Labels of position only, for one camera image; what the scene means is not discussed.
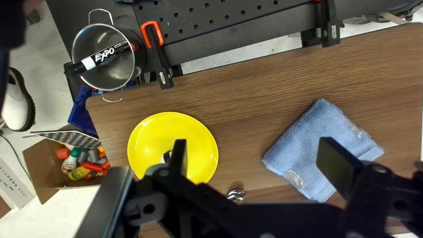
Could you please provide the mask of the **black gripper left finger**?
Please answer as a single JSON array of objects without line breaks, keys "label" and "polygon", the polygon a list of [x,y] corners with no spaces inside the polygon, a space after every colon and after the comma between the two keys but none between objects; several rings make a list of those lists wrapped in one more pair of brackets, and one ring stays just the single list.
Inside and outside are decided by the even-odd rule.
[{"label": "black gripper left finger", "polygon": [[164,162],[169,168],[169,172],[174,176],[186,175],[186,141],[177,139],[170,151],[164,154]]}]

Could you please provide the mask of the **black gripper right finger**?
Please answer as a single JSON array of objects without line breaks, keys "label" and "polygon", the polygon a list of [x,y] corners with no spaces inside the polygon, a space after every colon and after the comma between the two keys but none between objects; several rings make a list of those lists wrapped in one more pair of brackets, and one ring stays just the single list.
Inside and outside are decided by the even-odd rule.
[{"label": "black gripper right finger", "polygon": [[316,165],[334,190],[349,200],[363,165],[333,138],[320,139]]}]

